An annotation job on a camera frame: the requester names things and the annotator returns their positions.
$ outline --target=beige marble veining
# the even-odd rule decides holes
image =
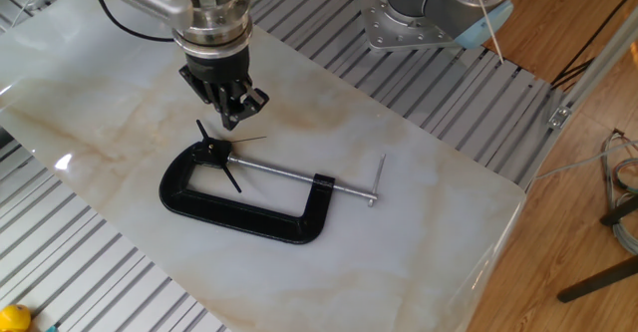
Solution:
[[[152,19],[107,0],[155,35]],[[0,38],[0,125],[233,332],[463,331],[524,201],[479,166],[275,38],[255,29],[251,77],[271,97],[232,133],[177,70],[183,53],[117,30],[95,0],[60,0]],[[158,188],[200,139],[369,188],[335,192],[323,232],[290,245],[176,215]],[[309,185],[198,168],[198,190],[291,214]]]

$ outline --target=black cable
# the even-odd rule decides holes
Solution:
[[[138,38],[142,38],[142,39],[146,39],[146,40],[150,40],[150,41],[153,41],[153,42],[165,42],[165,43],[172,42],[172,38],[151,37],[151,36],[148,36],[146,34],[138,33],[138,32],[136,32],[134,30],[131,30],[131,29],[125,27],[124,25],[122,25],[122,23],[118,22],[118,20],[116,19],[116,17],[113,16],[113,14],[111,14],[111,11],[109,11],[109,8],[107,7],[107,3],[104,0],[98,0],[98,2],[100,3],[100,6],[102,7],[102,10],[107,15],[107,17],[109,17],[111,22],[113,22],[113,24],[115,24],[118,28],[120,28],[123,31],[131,34],[132,36],[135,36],[135,37],[138,37]]]
[[[587,64],[585,66],[582,66],[581,68],[573,70],[571,74],[566,75],[564,78],[559,80],[556,84],[552,85],[551,89],[556,89],[556,88],[560,87],[561,85],[569,82],[570,80],[576,78],[577,76],[579,76],[582,73],[584,73],[587,70],[588,67],[589,67],[589,65]]]
[[[560,71],[560,73],[556,76],[556,78],[553,80],[553,82],[551,82],[551,86],[552,87],[556,84],[556,82],[558,82],[560,79],[562,79],[565,75],[569,74],[568,72],[566,72],[569,69],[569,67],[571,67],[571,65],[574,64],[574,62],[578,59],[578,57],[580,57],[580,55],[585,51],[585,49],[587,49],[587,47],[589,47],[589,45],[591,45],[591,43],[594,41],[594,39],[596,39],[598,34],[600,34],[600,32],[603,30],[603,28],[605,28],[605,26],[609,23],[611,18],[613,18],[613,16],[620,10],[620,8],[625,3],[627,3],[627,1],[628,0],[621,0],[620,3],[618,3],[618,5],[616,5],[616,7],[611,11],[611,13],[609,13],[609,15],[607,16],[607,19],[605,19],[602,22],[600,27],[598,27],[598,29],[596,30],[596,32],[594,32],[594,34],[591,36],[591,38],[589,38],[589,40],[585,43],[585,45],[583,45],[582,48],[580,48],[578,53],[576,53],[576,55],[571,59],[571,61],[569,63],[567,63],[565,68],[563,68],[562,71]]]

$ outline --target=wire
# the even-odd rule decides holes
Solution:
[[[616,181],[616,184],[622,189],[625,189],[631,193],[638,193],[638,188],[630,186],[620,178],[620,172],[628,166],[638,166],[638,159],[631,158],[620,162],[620,164],[618,164],[613,170],[614,181]]]
[[[501,64],[505,64],[505,61],[502,58],[502,52],[500,51],[500,46],[498,45],[498,40],[496,39],[496,34],[494,33],[494,29],[491,27],[491,22],[489,21],[489,16],[487,16],[487,11],[485,10],[485,5],[482,3],[482,0],[478,0],[480,4],[480,8],[482,9],[482,14],[485,15],[485,21],[487,22],[487,28],[489,29],[489,33],[491,34],[491,39],[494,41],[494,46],[496,47],[496,52],[498,53],[498,58],[500,59]]]
[[[558,73],[556,78],[554,78],[553,82],[551,82],[552,86],[554,86],[556,84],[556,82],[558,82],[560,79],[562,79],[562,77],[564,77],[565,75],[569,74],[569,73],[566,72],[569,69],[569,67],[571,67],[571,65],[574,64],[574,62],[578,59],[578,57],[580,57],[585,52],[587,47],[589,47],[591,45],[591,43],[594,41],[594,39],[596,39],[596,37],[600,34],[600,32],[603,30],[603,28],[605,28],[605,26],[609,23],[609,21],[611,21],[611,18],[613,18],[613,16],[616,15],[616,13],[620,10],[620,8],[625,3],[627,3],[627,1],[628,0],[621,0],[620,3],[618,3],[616,5],[616,7],[611,11],[611,13],[609,13],[607,18],[602,22],[602,24],[594,32],[594,34],[591,36],[591,38],[589,38],[589,40],[582,46],[582,48],[580,48],[578,53],[576,53],[576,55],[571,59],[571,61],[569,61],[569,63],[567,63],[567,65],[562,69],[562,71],[560,73]]]
[[[20,16],[22,15],[22,13],[24,13],[24,10],[27,9],[27,6],[31,4],[31,1],[32,0],[27,0],[27,2],[22,6],[20,12],[18,12],[18,15],[13,19],[13,22],[11,23],[11,27],[9,27],[9,29],[16,26],[16,23],[18,23],[18,19],[20,19]]]
[[[616,139],[622,139],[623,141],[628,141],[628,139],[623,137],[622,135],[615,132],[612,133],[611,136],[609,136],[609,138],[607,138],[607,141],[605,142],[605,146],[604,146],[605,153],[612,151],[609,149],[609,146],[611,145],[611,142],[613,142]],[[607,200],[609,203],[609,210],[612,210],[616,208],[617,206],[619,206],[622,202],[624,202],[627,197],[633,196],[633,194],[630,192],[624,193],[618,199],[615,199],[614,183],[611,176],[611,169],[609,168],[609,161],[607,159],[607,156],[603,157],[602,165],[605,170],[605,180],[607,184]],[[629,251],[630,253],[634,255],[638,254],[638,239],[636,239],[627,230],[625,225],[622,223],[622,219],[619,220],[618,223],[615,223],[613,226],[611,226],[611,229],[614,232],[614,236],[616,236],[616,239],[618,240],[618,243],[620,243],[621,246],[623,246],[627,251]]]
[[[135,37],[138,37],[138,38],[142,38],[142,39],[146,39],[146,40],[153,41],[153,42],[165,42],[165,43],[172,42],[172,38],[151,37],[151,36],[148,36],[146,34],[138,33],[138,32],[136,32],[134,30],[131,30],[131,29],[125,27],[124,25],[122,25],[122,23],[118,22],[118,20],[116,19],[116,17],[113,16],[113,14],[111,14],[111,11],[109,11],[109,8],[107,7],[107,3],[104,0],[98,0],[98,2],[100,3],[100,6],[102,7],[102,10],[107,15],[107,17],[109,17],[111,22],[113,22],[113,24],[115,24],[118,28],[120,28],[123,31],[131,34],[132,36],[135,36]]]
[[[617,147],[611,148],[609,150],[605,150],[604,152],[602,152],[602,153],[600,153],[600,154],[598,154],[598,155],[596,155],[594,157],[591,157],[591,158],[589,158],[587,160],[584,160],[582,162],[578,162],[578,163],[570,164],[568,166],[563,166],[563,167],[559,167],[559,168],[553,169],[550,172],[547,172],[547,173],[544,173],[542,175],[537,176],[535,179],[546,178],[546,177],[548,177],[550,175],[553,175],[553,174],[555,174],[557,172],[561,172],[561,171],[564,171],[564,170],[567,170],[567,169],[570,169],[570,168],[573,168],[573,167],[583,166],[585,164],[589,164],[591,162],[595,162],[596,160],[598,160],[598,159],[600,159],[602,157],[606,157],[606,156],[608,156],[609,154],[611,154],[613,152],[619,151],[619,150],[621,150],[623,148],[626,148],[626,147],[629,147],[629,146],[633,146],[633,145],[636,145],[636,144],[638,144],[638,141],[630,141],[629,143],[625,143],[625,144],[619,145]]]

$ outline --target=metal rod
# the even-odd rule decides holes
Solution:
[[[229,163],[236,163],[236,164],[239,164],[239,165],[242,165],[242,166],[247,166],[247,167],[260,169],[262,171],[266,171],[266,172],[282,175],[282,176],[285,176],[285,177],[298,179],[298,180],[301,180],[301,181],[306,181],[306,182],[309,182],[309,183],[312,183],[314,181],[313,177],[305,175],[305,174],[301,174],[301,173],[297,173],[297,172],[293,172],[293,171],[288,171],[288,170],[285,170],[285,169],[282,169],[282,168],[279,168],[279,167],[267,166],[267,165],[264,165],[264,164],[258,163],[258,162],[252,162],[250,160],[239,158],[239,157],[236,157],[234,155],[230,155],[228,157],[228,162]],[[358,190],[356,188],[343,186],[343,185],[340,185],[340,184],[337,184],[337,183],[335,183],[334,189],[339,190],[339,191],[343,191],[343,192],[346,192],[346,193],[350,193],[350,194],[353,194],[353,195],[357,195],[357,196],[360,196],[360,197],[365,197],[365,198],[368,198],[370,200],[376,200],[377,199],[376,192],[369,193],[369,192]]]
[[[379,160],[379,167],[377,168],[377,175],[375,176],[375,184],[372,186],[372,193],[377,194],[377,187],[379,187],[379,179],[381,178],[381,169],[383,168],[383,162],[386,160],[386,155],[381,154],[381,159]],[[368,207],[372,207],[375,203],[374,200],[370,199],[368,201]]]

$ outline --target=black metal stand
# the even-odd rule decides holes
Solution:
[[[638,195],[630,198],[622,203],[620,206],[609,211],[600,218],[600,223],[605,226],[613,226],[618,221],[638,209]],[[558,300],[563,303],[567,303],[582,297],[593,291],[599,290],[603,287],[609,286],[627,277],[638,273],[638,256],[631,257],[619,264],[607,268],[606,270],[599,272],[587,279],[584,279],[570,287],[558,293]]]
[[[567,303],[636,273],[638,273],[638,256],[631,257],[628,260],[620,262],[613,267],[607,268],[602,272],[565,288],[558,293],[557,297],[560,302]]]
[[[602,216],[600,218],[600,223],[604,224],[605,226],[613,226],[614,224],[618,223],[618,221],[621,218],[625,217],[626,215],[628,215],[629,213],[637,209],[638,209],[638,195],[635,195],[631,197],[630,199],[626,200],[625,202],[623,202],[622,204],[620,204],[620,206],[609,211],[609,213],[607,213],[606,215]]]

